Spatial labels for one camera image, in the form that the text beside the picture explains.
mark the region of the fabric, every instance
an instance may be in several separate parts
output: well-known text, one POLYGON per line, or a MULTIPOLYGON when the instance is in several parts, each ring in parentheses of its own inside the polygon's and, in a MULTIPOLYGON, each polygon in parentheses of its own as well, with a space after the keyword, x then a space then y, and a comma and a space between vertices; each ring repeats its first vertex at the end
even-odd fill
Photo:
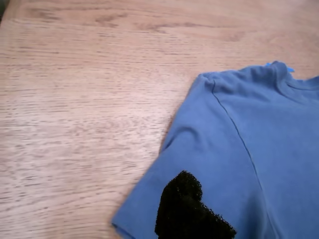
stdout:
POLYGON ((157 239, 164 187, 182 170, 236 239, 319 238, 319 77, 284 63, 200 74, 161 153, 113 218, 125 239, 157 239))

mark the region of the wooden table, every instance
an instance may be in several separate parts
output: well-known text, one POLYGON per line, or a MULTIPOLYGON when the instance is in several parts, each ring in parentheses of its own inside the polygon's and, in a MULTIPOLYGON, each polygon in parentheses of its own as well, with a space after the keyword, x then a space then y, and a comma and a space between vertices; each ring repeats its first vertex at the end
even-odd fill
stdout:
POLYGON ((0 26, 0 238, 117 238, 110 219, 197 74, 319 74, 317 0, 11 0, 0 26))

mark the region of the blue tag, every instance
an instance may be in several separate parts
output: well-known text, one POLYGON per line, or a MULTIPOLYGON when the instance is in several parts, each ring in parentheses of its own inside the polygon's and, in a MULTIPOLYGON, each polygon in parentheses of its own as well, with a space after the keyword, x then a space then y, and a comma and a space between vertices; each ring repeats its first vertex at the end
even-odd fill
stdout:
POLYGON ((291 68, 291 67, 287 67, 287 69, 288 69, 289 72, 295 72, 295 70, 293 68, 291 68))

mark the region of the neckline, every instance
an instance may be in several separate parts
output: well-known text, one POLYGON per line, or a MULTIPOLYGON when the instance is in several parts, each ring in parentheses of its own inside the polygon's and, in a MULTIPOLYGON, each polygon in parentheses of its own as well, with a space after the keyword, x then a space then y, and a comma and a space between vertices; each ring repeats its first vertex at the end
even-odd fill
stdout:
POLYGON ((278 90, 294 101, 304 103, 305 101, 319 103, 319 98, 311 99, 306 97, 305 91, 319 91, 319 76, 312 77, 308 80, 296 80, 288 71, 283 62, 275 61, 271 64, 274 69, 275 81, 278 90))

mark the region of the wood grain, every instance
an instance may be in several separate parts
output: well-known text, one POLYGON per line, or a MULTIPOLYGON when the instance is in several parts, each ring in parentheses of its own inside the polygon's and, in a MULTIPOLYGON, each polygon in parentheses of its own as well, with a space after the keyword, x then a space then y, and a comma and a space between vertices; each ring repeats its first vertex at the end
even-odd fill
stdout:
POLYGON ((197 74, 319 74, 316 0, 11 0, 0 26, 0 238, 117 238, 197 74))

